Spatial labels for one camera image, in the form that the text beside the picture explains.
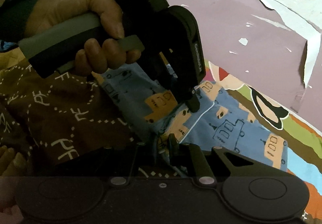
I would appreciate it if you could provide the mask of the grey dark sleeve forearm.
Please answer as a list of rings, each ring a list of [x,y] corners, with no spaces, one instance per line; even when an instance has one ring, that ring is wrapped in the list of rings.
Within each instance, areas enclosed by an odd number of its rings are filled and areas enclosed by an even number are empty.
[[[38,0],[1,0],[1,52],[23,39],[27,20]]]

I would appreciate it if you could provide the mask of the person's left hand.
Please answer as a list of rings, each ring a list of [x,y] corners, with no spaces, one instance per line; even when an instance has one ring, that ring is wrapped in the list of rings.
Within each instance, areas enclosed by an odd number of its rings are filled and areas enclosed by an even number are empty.
[[[38,0],[27,19],[25,37],[42,33],[54,25],[62,23],[88,11],[99,15],[101,24],[111,36],[100,46],[96,39],[88,39],[77,52],[74,73],[87,76],[92,72],[105,73],[123,64],[136,62],[139,50],[123,51],[117,39],[124,38],[122,11],[114,0]]]

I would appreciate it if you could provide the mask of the person's right hand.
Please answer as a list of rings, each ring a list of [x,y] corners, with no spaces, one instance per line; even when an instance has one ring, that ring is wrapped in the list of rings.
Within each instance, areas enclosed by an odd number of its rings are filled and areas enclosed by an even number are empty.
[[[15,202],[15,191],[25,166],[21,153],[1,147],[1,223],[22,223],[24,219]]]

